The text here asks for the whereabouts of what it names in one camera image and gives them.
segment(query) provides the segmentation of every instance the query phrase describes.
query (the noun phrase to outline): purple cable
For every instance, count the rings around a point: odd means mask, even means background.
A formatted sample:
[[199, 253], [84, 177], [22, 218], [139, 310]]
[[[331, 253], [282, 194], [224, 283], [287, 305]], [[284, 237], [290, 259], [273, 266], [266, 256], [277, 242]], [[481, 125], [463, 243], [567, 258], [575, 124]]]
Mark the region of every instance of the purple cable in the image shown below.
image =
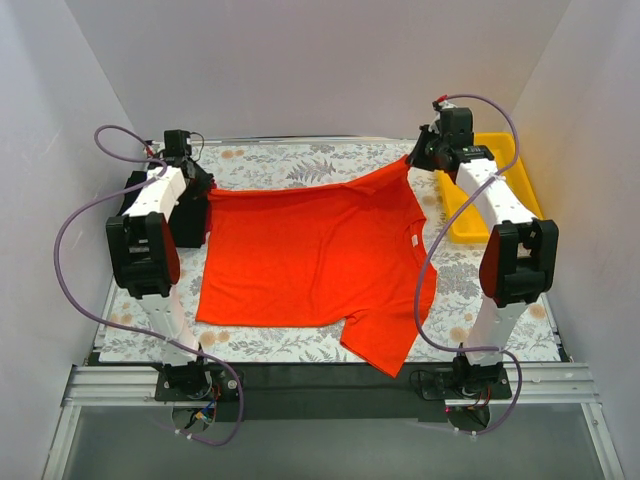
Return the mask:
[[[427, 342], [429, 345], [431, 345], [433, 348], [437, 348], [438, 350], [442, 350], [445, 352], [451, 352], [451, 353], [467, 353], [467, 352], [498, 352], [498, 353], [502, 353], [504, 355], [507, 355], [508, 357], [510, 357], [515, 366], [516, 366], [516, 371], [518, 372], [518, 386], [516, 387], [516, 392], [513, 395], [513, 399], [511, 401], [511, 403], [509, 404], [509, 407], [507, 408], [507, 410], [504, 412], [504, 414], [491, 426], [487, 427], [484, 430], [481, 430], [479, 432], [477, 432], [477, 435], [483, 435], [485, 433], [489, 433], [494, 431], [495, 429], [497, 429], [500, 425], [502, 425], [507, 418], [509, 417], [509, 415], [511, 415], [511, 412], [513, 412], [513, 409], [516, 406], [516, 403], [518, 402], [518, 398], [520, 397], [520, 392], [522, 391], [522, 368], [520, 367], [520, 362], [518, 361], [518, 359], [516, 358], [516, 356], [504, 349], [500, 349], [499, 347], [493, 347], [493, 346], [486, 346], [486, 347], [447, 347], [446, 345], [439, 345], [436, 342], [434, 342], [433, 340], [431, 340], [426, 333], [424, 333], [424, 330], [422, 329], [422, 321], [420, 319], [420, 293], [422, 292], [422, 284], [424, 283], [424, 277], [427, 273], [427, 268], [429, 266], [429, 264], [431, 263], [431, 259], [433, 258], [433, 254], [435, 253], [436, 249], [438, 248], [438, 245], [440, 245], [440, 242], [442, 241], [442, 239], [444, 238], [444, 236], [447, 233], [447, 230], [449, 230], [449, 228], [451, 228], [451, 225], [453, 225], [453, 222], [456, 221], [456, 219], [462, 214], [462, 212], [464, 212], [464, 210], [469, 207], [469, 205], [471, 205], [476, 198], [478, 198], [480, 196], [480, 194], [486, 190], [494, 181], [496, 181], [497, 177], [502, 175], [504, 172], [506, 172], [507, 170], [509, 170], [511, 167], [513, 167], [516, 162], [518, 161], [518, 156], [520, 155], [520, 139], [518, 138], [518, 131], [516, 130], [516, 126], [513, 123], [513, 120], [511, 119], [511, 116], [497, 103], [495, 103], [493, 100], [487, 98], [487, 97], [483, 97], [482, 95], [475, 95], [473, 93], [458, 93], [455, 95], [448, 95], [446, 97], [447, 100], [452, 100], [454, 98], [473, 98], [475, 100], [480, 100], [481, 102], [484, 103], [488, 103], [489, 105], [491, 105], [493, 108], [495, 108], [496, 110], [498, 110], [502, 116], [505, 118], [505, 120], [507, 121], [507, 123], [509, 124], [509, 128], [511, 129], [511, 132], [513, 133], [513, 142], [515, 144], [515, 152], [513, 154], [513, 159], [504, 167], [500, 168], [495, 175], [489, 177], [482, 185], [480, 185], [480, 187], [478, 187], [478, 189], [473, 192], [469, 198], [467, 199], [466, 202], [464, 202], [460, 208], [451, 216], [451, 218], [447, 221], [447, 223], [445, 223], [444, 227], [442, 228], [442, 230], [440, 230], [440, 233], [438, 233], [438, 236], [436, 237], [436, 239], [433, 241], [433, 244], [431, 245], [431, 247], [429, 248], [429, 252], [427, 254], [427, 258], [424, 261], [424, 264], [422, 265], [422, 268], [420, 270], [420, 275], [418, 277], [418, 284], [416, 285], [416, 293], [415, 293], [415, 297], [414, 297], [414, 302], [413, 302], [413, 313], [414, 313], [414, 319], [416, 322], [416, 327], [418, 328], [418, 333], [420, 333], [420, 336], [424, 339], [425, 342]], [[434, 427], [434, 426], [423, 426], [420, 425], [423, 428], [430, 428], [430, 429], [436, 429], [436, 430], [445, 430], [442, 427]], [[461, 430], [463, 433], [466, 433], [468, 435], [474, 435], [474, 433], [472, 431], [468, 431], [468, 430]]]
[[[95, 134], [93, 135], [93, 140], [95, 141], [96, 145], [98, 146], [98, 148], [106, 153], [107, 155], [113, 157], [113, 158], [117, 158], [118, 160], [122, 160], [124, 162], [130, 162], [130, 163], [147, 163], [147, 162], [152, 162], [152, 163], [156, 163], [158, 165], [162, 166], [162, 170], [160, 171], [160, 175], [162, 176], [165, 174], [165, 172], [167, 171], [167, 164], [161, 160], [161, 159], [149, 159], [149, 160], [138, 160], [135, 158], [128, 158], [128, 157], [123, 157], [121, 155], [117, 155], [111, 151], [109, 151], [107, 148], [105, 148], [102, 143], [100, 142], [100, 133], [103, 132], [104, 130], [119, 130], [121, 132], [124, 132], [128, 135], [130, 135], [131, 137], [135, 138], [136, 140], [138, 140], [140, 143], [142, 143], [145, 147], [147, 147], [146, 142], [140, 138], [138, 135], [136, 135], [135, 133], [133, 133], [132, 131], [124, 128], [124, 127], [120, 127], [118, 125], [103, 125], [100, 128], [98, 128], [95, 132]], [[64, 280], [64, 276], [62, 275], [62, 269], [60, 268], [60, 245], [62, 243], [62, 237], [64, 236], [65, 231], [67, 230], [67, 228], [69, 227], [69, 225], [71, 224], [71, 222], [73, 222], [81, 213], [83, 213], [84, 211], [90, 209], [91, 207], [94, 207], [95, 205], [98, 205], [99, 203], [102, 202], [106, 202], [107, 200], [111, 200], [112, 198], [118, 197], [120, 195], [124, 195], [125, 193], [129, 193], [129, 192], [134, 192], [136, 190], [140, 190], [143, 187], [153, 183], [156, 180], [155, 177], [149, 178], [146, 181], [139, 183], [138, 185], [134, 185], [133, 187], [129, 187], [129, 188], [125, 188], [123, 190], [118, 190], [117, 192], [113, 192], [110, 193], [108, 195], [105, 195], [104, 197], [101, 198], [97, 198], [95, 200], [90, 201], [89, 203], [87, 203], [86, 205], [83, 205], [82, 207], [78, 208], [75, 212], [73, 212], [71, 215], [69, 215], [69, 217], [64, 221], [64, 223], [62, 224], [62, 226], [60, 227], [60, 231], [58, 232], [58, 235], [56, 236], [56, 241], [53, 245], [53, 266], [55, 268], [56, 271], [56, 278], [58, 279], [58, 283], [60, 284], [60, 288], [62, 288], [62, 293], [64, 293], [64, 296], [67, 297], [67, 300], [69, 300], [69, 303], [71, 303], [71, 305], [73, 305], [73, 307], [80, 312], [82, 315], [84, 315], [85, 317], [93, 320], [94, 322], [98, 322], [102, 325], [106, 325], [108, 327], [112, 327], [112, 328], [119, 328], [120, 330], [126, 330], [128, 332], [135, 332], [135, 333], [142, 333], [143, 335], [149, 335], [151, 337], [155, 337], [159, 340], [162, 340], [164, 342], [167, 342], [171, 345], [173, 345], [174, 347], [177, 347], [181, 350], [184, 350], [186, 352], [192, 353], [193, 355], [197, 355], [199, 357], [204, 357], [207, 358], [209, 360], [212, 360], [213, 362], [217, 363], [218, 365], [220, 365], [222, 368], [224, 368], [227, 372], [229, 372], [231, 374], [231, 376], [233, 377], [233, 379], [236, 381], [236, 383], [238, 384], [238, 402], [240, 405], [239, 411], [238, 411], [238, 419], [236, 420], [236, 423], [233, 427], [233, 430], [231, 431], [231, 433], [223, 440], [220, 441], [213, 441], [210, 440], [208, 438], [204, 438], [204, 437], [199, 437], [197, 435], [191, 435], [190, 438], [192, 438], [193, 440], [202, 442], [202, 443], [206, 443], [207, 445], [211, 445], [214, 447], [219, 447], [222, 445], [226, 445], [227, 443], [229, 443], [236, 435], [236, 433], [238, 432], [238, 429], [240, 428], [240, 424], [242, 422], [242, 415], [244, 412], [244, 391], [242, 390], [242, 383], [240, 382], [240, 378], [238, 378], [238, 374], [235, 372], [235, 370], [226, 362], [224, 362], [223, 360], [217, 358], [214, 355], [210, 355], [208, 353], [204, 353], [202, 351], [198, 351], [198, 350], [194, 350], [193, 348], [190, 348], [186, 345], [183, 345], [179, 342], [177, 342], [176, 340], [173, 339], [169, 339], [168, 337], [154, 332], [152, 330], [147, 330], [144, 328], [138, 328], [138, 327], [130, 327], [127, 325], [120, 325], [118, 323], [114, 323], [114, 322], [110, 322], [108, 320], [105, 320], [103, 318], [98, 317], [97, 315], [94, 315], [93, 313], [91, 313], [90, 311], [88, 311], [87, 309], [85, 309], [82, 305], [80, 305], [80, 303], [78, 303], [78, 301], [75, 299], [75, 297], [71, 294], [71, 292], [69, 291], [69, 287], [67, 287], [67, 283]], [[184, 430], [179, 430], [180, 433], [182, 433], [183, 435], [189, 435], [188, 432], [184, 431]]]

